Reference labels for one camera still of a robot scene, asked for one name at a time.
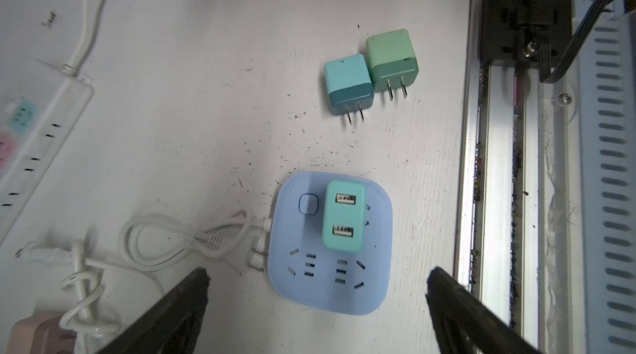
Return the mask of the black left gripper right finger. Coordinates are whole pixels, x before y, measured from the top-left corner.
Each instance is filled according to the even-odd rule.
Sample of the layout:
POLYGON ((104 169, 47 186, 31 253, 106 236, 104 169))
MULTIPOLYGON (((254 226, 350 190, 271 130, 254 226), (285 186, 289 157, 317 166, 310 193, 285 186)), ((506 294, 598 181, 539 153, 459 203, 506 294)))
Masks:
POLYGON ((537 352, 440 267, 428 276, 426 298, 442 353, 537 352))

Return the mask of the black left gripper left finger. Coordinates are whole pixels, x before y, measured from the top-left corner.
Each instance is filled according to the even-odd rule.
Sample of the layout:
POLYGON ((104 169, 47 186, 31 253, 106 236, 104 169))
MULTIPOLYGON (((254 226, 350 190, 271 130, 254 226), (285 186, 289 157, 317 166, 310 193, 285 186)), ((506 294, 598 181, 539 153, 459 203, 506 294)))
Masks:
POLYGON ((192 353, 208 304, 210 277, 193 270, 102 353, 192 353))

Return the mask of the blue square socket cube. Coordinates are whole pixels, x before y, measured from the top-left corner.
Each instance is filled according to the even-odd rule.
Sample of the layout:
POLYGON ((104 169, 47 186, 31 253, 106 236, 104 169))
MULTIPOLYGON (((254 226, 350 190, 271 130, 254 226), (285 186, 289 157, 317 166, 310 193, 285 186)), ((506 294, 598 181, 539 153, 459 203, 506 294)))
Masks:
POLYGON ((389 287, 393 208, 373 181, 318 172, 294 174, 281 187, 268 248, 268 275, 283 298, 314 309, 366 315, 389 287), (362 183, 367 221, 362 251, 332 251, 322 241, 326 187, 332 180, 362 183))

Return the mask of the teal charger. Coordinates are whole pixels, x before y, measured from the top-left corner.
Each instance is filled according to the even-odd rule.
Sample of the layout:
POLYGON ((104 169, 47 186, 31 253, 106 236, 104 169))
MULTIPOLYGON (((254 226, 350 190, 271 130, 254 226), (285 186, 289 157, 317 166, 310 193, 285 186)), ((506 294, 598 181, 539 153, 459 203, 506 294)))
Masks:
POLYGON ((356 112, 364 120, 364 110, 374 104, 374 86, 364 55, 355 54, 327 62, 324 75, 332 114, 346 116, 351 125, 351 116, 356 112))
POLYGON ((367 221, 366 187, 359 182, 332 180, 326 187, 322 241, 332 251, 359 253, 367 221))

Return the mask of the long white power strip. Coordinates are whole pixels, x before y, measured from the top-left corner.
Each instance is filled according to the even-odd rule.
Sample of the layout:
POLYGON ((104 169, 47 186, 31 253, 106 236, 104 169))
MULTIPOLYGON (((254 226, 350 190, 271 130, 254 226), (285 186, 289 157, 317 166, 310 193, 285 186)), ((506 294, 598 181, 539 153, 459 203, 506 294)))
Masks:
POLYGON ((18 220, 94 89, 39 59, 1 89, 1 240, 18 220))

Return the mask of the green charger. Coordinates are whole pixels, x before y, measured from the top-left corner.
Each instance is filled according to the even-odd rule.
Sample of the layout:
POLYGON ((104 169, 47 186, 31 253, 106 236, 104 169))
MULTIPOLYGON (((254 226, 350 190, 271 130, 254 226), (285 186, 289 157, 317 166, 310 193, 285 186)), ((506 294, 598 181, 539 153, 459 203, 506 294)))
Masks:
POLYGON ((419 66, 406 29, 370 36, 366 40, 366 60, 374 92, 386 92, 390 101, 395 92, 408 96, 407 88, 416 81, 419 66))

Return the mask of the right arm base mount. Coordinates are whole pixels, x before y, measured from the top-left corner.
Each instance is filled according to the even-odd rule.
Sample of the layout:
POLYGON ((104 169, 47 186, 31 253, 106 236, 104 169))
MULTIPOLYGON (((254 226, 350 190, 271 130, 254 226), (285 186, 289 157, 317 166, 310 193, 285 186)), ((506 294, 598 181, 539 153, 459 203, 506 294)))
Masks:
POLYGON ((480 61, 512 67, 539 64, 548 46, 549 65, 560 63, 571 41, 573 0, 482 0, 480 61))

